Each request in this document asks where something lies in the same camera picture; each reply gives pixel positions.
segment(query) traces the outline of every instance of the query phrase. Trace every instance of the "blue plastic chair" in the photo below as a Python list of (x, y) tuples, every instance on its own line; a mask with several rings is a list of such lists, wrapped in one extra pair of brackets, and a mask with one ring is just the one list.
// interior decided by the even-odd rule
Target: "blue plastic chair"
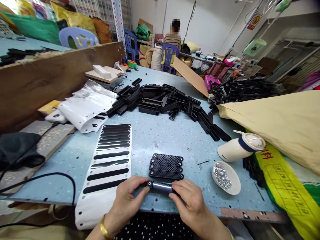
[(166, 66), (169, 68), (169, 71), (168, 71), (169, 73), (171, 73), (171, 70), (173, 69), (173, 74), (176, 74), (176, 70), (173, 67), (171, 67), (170, 64), (171, 64), (171, 59), (173, 57), (173, 54), (176, 54), (176, 57), (179, 56), (179, 49), (170, 43), (163, 43), (161, 54), (162, 54), (162, 60), (163, 58), (165, 58), (161, 71), (163, 71), (164, 67)]
[(66, 27), (59, 32), (59, 39), (62, 46), (70, 47), (68, 42), (69, 36), (73, 38), (78, 49), (89, 47), (88, 42), (91, 47), (99, 44), (97, 36), (92, 32), (82, 28)]
[[(129, 60), (135, 61), (136, 57), (139, 58), (139, 50), (138, 50), (138, 44), (137, 44), (137, 37), (129, 30), (124, 30), (124, 38), (126, 42), (126, 50), (127, 50), (127, 58)], [(131, 39), (134, 40), (134, 48), (132, 48)]]

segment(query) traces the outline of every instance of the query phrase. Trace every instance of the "black cloth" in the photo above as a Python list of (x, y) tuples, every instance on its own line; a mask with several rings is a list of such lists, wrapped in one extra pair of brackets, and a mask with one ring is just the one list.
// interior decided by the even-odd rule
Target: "black cloth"
[(8, 133), (0, 136), (0, 170), (18, 170), (22, 166), (34, 168), (44, 163), (45, 157), (37, 153), (41, 136), (35, 133)]
[(138, 212), (117, 235), (118, 240), (193, 240), (179, 215)]

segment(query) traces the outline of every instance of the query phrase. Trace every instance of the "warning sign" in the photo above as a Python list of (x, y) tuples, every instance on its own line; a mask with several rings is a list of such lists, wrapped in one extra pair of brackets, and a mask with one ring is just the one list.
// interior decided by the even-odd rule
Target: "warning sign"
[(255, 26), (257, 25), (257, 23), (260, 21), (260, 19), (261, 19), (261, 14), (257, 13), (247, 28), (252, 31), (255, 28)]

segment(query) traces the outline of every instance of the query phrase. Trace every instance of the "white bowl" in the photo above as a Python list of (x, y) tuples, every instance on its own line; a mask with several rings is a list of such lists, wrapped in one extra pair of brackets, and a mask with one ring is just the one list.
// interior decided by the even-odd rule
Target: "white bowl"
[[(229, 190), (226, 190), (226, 189), (222, 188), (222, 187), (220, 186), (220, 184), (218, 183), (216, 177), (214, 176), (213, 169), (214, 169), (214, 166), (215, 166), (217, 163), (219, 163), (220, 166), (222, 166), (222, 167), (224, 168), (224, 170), (225, 170), (225, 171), (227, 172), (227, 174), (228, 174), (228, 178), (230, 179), (230, 182), (231, 182), (231, 184), (232, 184), (232, 186), (231, 186), (231, 188), (230, 188)], [(225, 163), (225, 162), (222, 162), (222, 161), (216, 162), (216, 163), (213, 165), (211, 174), (212, 174), (212, 177), (213, 177), (213, 180), (215, 181), (215, 183), (216, 183), (219, 187), (221, 187), (223, 190), (225, 190), (227, 193), (229, 193), (229, 194), (231, 194), (231, 195), (237, 195), (237, 194), (240, 193), (240, 190), (241, 190), (240, 179), (239, 179), (236, 171), (233, 170), (233, 168), (232, 168), (229, 164), (227, 164), (227, 163)]]

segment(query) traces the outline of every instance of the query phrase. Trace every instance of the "tape roll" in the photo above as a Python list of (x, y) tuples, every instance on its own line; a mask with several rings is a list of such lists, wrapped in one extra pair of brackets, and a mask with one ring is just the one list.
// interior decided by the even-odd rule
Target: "tape roll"
[(129, 66), (129, 68), (134, 68), (134, 69), (137, 68), (137, 64), (136, 64), (136, 62), (134, 62), (134, 61), (127, 60), (127, 64), (128, 64), (128, 66)]

